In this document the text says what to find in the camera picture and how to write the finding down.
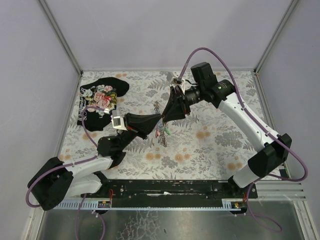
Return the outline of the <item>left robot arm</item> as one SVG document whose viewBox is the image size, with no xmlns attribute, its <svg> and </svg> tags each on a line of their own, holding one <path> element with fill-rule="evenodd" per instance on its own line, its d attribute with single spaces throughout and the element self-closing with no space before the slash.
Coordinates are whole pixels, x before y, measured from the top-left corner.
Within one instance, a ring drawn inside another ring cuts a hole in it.
<svg viewBox="0 0 320 240">
<path fill-rule="evenodd" d="M 137 137 L 147 139 L 161 118 L 160 113 L 113 114 L 117 133 L 100 138 L 92 156 L 70 161 L 50 158 L 27 184 L 27 205 L 48 211 L 66 198 L 98 192 L 103 185 L 98 172 L 118 166 L 126 156 L 125 148 Z"/>
</svg>

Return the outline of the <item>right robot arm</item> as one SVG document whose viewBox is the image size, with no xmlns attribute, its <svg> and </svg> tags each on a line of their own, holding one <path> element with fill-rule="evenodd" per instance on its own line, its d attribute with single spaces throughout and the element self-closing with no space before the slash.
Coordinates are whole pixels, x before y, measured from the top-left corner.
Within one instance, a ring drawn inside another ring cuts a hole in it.
<svg viewBox="0 0 320 240">
<path fill-rule="evenodd" d="M 256 154 L 247 165 L 229 178 L 229 183 L 245 188 L 264 178 L 288 158 L 292 139 L 288 134 L 279 135 L 261 120 L 236 94 L 235 86 L 227 79 L 218 81 L 209 63 L 202 62 L 191 68 L 195 85 L 185 88 L 185 80 L 177 72 L 169 72 L 171 84 L 167 105 L 162 113 L 165 123 L 182 120 L 190 114 L 191 106 L 201 101 L 211 103 L 226 114 L 246 135 Z"/>
</svg>

